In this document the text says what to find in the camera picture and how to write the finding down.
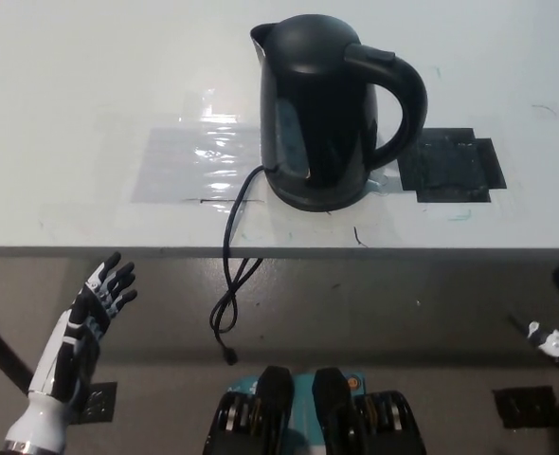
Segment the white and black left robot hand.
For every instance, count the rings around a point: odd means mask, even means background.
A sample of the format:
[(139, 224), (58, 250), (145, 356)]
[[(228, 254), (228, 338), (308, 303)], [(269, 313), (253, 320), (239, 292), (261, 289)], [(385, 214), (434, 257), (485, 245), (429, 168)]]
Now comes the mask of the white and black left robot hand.
[(29, 384), (28, 393), (51, 397), (79, 414), (90, 395), (100, 342), (111, 321), (137, 296), (135, 264), (113, 253), (84, 282), (59, 317)]

